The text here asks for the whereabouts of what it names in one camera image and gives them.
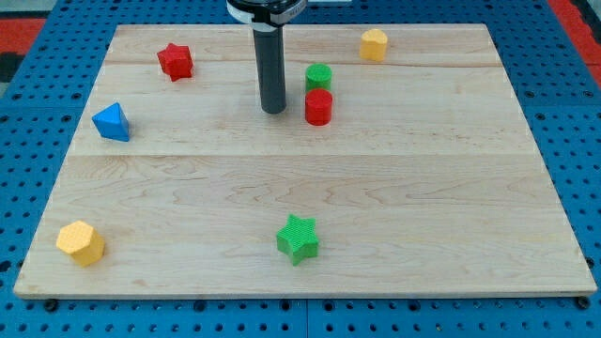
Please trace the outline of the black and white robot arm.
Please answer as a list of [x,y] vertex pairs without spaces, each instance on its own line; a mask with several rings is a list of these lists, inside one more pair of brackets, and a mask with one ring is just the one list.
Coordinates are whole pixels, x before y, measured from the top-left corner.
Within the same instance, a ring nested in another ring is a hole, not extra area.
[[307,0],[226,0],[227,11],[234,19],[259,32],[271,32],[286,25],[307,5]]

